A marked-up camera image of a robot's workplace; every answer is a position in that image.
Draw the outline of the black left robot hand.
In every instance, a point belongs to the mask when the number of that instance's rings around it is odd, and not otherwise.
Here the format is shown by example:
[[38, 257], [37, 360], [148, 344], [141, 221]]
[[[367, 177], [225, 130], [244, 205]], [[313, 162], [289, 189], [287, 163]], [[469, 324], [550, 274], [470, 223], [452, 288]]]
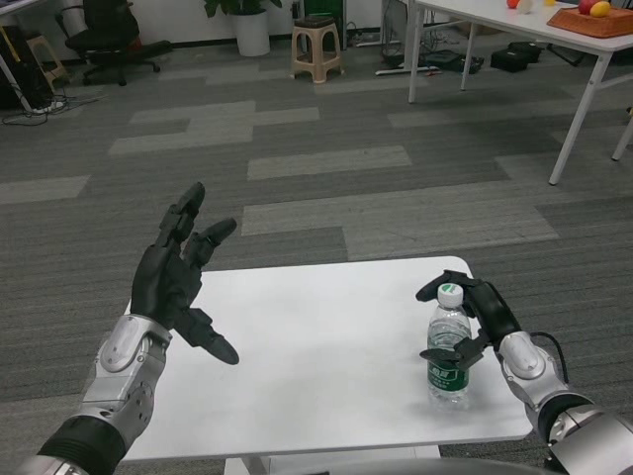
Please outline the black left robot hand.
[[237, 351], [213, 329], [212, 318], [192, 306], [202, 288], [202, 268], [236, 229], [236, 220], [227, 218], [201, 232], [193, 230], [205, 194], [204, 185], [196, 182], [168, 208], [156, 241], [137, 266], [130, 310], [179, 333], [190, 346], [236, 365]]

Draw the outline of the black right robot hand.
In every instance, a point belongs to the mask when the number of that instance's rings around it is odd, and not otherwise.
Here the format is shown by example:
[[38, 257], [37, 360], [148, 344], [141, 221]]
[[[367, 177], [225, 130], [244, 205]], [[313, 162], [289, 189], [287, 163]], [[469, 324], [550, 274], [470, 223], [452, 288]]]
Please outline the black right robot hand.
[[465, 337], [452, 349], [426, 349], [420, 353], [421, 358], [433, 363], [451, 363], [466, 371], [483, 358], [487, 347], [498, 349], [505, 336], [521, 331], [510, 307], [492, 283], [470, 278], [456, 270], [445, 269], [416, 293], [416, 300], [428, 302], [438, 299], [439, 289], [444, 284], [462, 287], [463, 308], [469, 318], [479, 322], [478, 336], [475, 339]]

